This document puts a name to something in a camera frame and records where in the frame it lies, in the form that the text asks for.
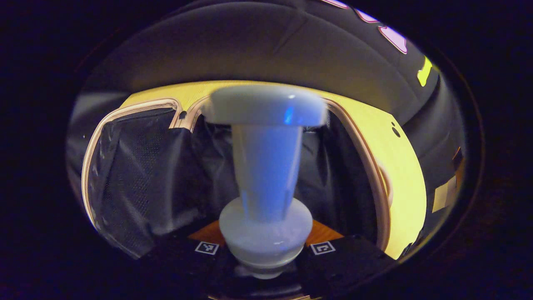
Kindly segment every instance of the ar tag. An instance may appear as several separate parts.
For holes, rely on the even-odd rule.
[[[335,251],[333,245],[330,242],[318,243],[310,245],[315,255],[329,253]]]
[[[215,255],[216,251],[219,248],[219,244],[211,244],[206,242],[200,242],[198,247],[196,247],[196,252]]]

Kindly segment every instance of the padded fabric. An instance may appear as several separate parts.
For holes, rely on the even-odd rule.
[[[147,253],[154,237],[217,220],[239,195],[231,128],[201,115],[193,133],[168,129],[174,114],[161,108],[107,123],[92,156],[88,196],[95,227],[132,257]],[[354,153],[334,114],[327,125],[306,128],[294,196],[315,220],[376,242],[374,198]]]
[[[257,80],[340,94],[391,113],[403,125],[427,101],[424,56],[400,53],[353,10],[317,1],[190,4],[117,48],[86,90],[131,93],[203,80]]]
[[[430,100],[403,126],[420,162],[427,191],[453,177],[452,159],[460,146],[464,148],[461,123],[455,95],[441,76]]]

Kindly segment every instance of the black fabric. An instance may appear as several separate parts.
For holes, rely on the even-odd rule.
[[[455,102],[455,95],[441,76],[430,100],[403,126],[420,162],[428,192],[454,176],[452,159],[460,146],[464,149],[464,129]]]
[[[81,207],[82,164],[89,140],[98,123],[108,113],[117,109],[128,96],[128,93],[120,91],[86,92],[76,98],[66,136],[66,161],[70,185]]]
[[[118,47],[84,89],[133,93],[205,80],[280,82],[362,101],[400,125],[427,101],[437,74],[431,71],[427,86],[420,86],[416,72],[424,57],[414,45],[400,53],[379,24],[363,22],[352,10],[274,3],[191,4]]]
[[[319,247],[335,251],[319,252]],[[347,291],[398,262],[376,244],[359,235],[345,236],[314,246],[305,247],[295,260],[304,294],[310,298],[327,295],[328,299],[346,295]]]
[[[161,236],[154,249],[136,262],[142,280],[157,284],[166,293],[171,293],[177,282],[187,286],[187,294],[175,294],[177,299],[207,299],[206,281],[218,275],[215,271],[231,254],[227,247],[217,247],[212,255],[196,252],[200,243],[173,234]]]
[[[175,111],[154,109],[116,119],[102,130],[93,154],[89,197],[97,229],[133,257],[154,237],[217,220],[238,197],[231,128],[206,123],[191,133],[168,129]],[[306,128],[295,197],[313,218],[341,234],[375,242],[372,191],[355,146],[339,119]]]

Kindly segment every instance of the white base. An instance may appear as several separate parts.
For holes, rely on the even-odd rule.
[[[234,199],[220,214],[220,231],[229,250],[252,276],[279,276],[303,249],[313,219],[309,209],[293,199],[285,219],[257,222],[244,213],[242,200]]]

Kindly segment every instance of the wooden surface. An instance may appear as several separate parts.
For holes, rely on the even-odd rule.
[[[318,221],[313,220],[313,227],[309,237],[305,241],[305,245],[309,246],[310,244],[322,243],[330,240],[340,239],[342,237],[343,235],[340,233]],[[188,238],[208,243],[215,243],[221,246],[226,244],[224,237],[222,236],[222,232],[220,232],[218,220],[191,234],[188,236]]]

